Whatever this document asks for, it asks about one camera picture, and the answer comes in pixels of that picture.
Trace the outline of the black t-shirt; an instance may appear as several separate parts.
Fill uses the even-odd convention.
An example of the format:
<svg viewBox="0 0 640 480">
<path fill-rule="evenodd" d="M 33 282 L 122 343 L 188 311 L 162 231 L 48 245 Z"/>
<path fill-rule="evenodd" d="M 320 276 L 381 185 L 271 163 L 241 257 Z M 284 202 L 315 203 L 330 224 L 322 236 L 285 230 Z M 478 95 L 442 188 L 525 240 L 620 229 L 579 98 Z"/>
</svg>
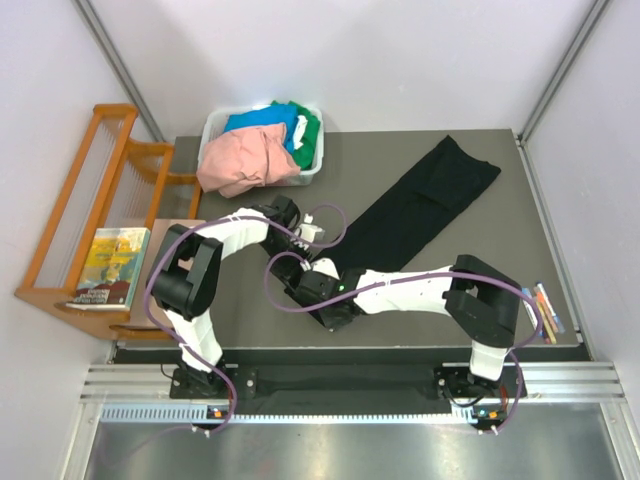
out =
<svg viewBox="0 0 640 480">
<path fill-rule="evenodd" d="M 397 272 L 477 200 L 501 169 L 447 136 L 357 217 L 341 242 L 320 252 L 340 273 Z"/>
</svg>

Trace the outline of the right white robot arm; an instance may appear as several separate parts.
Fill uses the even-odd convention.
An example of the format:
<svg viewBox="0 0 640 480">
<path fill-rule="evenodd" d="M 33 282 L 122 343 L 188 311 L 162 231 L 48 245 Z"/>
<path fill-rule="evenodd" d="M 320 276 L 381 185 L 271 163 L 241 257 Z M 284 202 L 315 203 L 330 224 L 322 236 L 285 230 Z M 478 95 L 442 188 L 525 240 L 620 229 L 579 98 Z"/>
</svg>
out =
<svg viewBox="0 0 640 480">
<path fill-rule="evenodd" d="M 379 272 L 350 268 L 340 273 L 329 259 L 299 267 L 287 294 L 310 308 L 327 329 L 360 315 L 427 312 L 451 318 L 471 339 L 466 380 L 487 396 L 504 380 L 503 367 L 515 342 L 521 286 L 473 255 L 428 272 Z"/>
</svg>

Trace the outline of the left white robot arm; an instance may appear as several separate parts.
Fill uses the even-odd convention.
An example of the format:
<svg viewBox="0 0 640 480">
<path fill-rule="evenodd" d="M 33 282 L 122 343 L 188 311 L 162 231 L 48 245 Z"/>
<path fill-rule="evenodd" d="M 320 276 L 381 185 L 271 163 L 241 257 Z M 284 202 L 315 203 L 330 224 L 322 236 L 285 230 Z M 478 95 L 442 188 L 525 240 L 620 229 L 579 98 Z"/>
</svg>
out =
<svg viewBox="0 0 640 480">
<path fill-rule="evenodd" d="M 223 350 L 209 312 L 222 261 L 253 245 L 270 257 L 293 252 L 307 260 L 310 245 L 323 236 L 314 217 L 284 196 L 197 228 L 174 224 L 167 230 L 146 282 L 145 307 L 156 305 L 177 339 L 182 357 L 172 383 L 179 393 L 213 398 L 227 386 L 227 374 L 218 365 Z"/>
</svg>

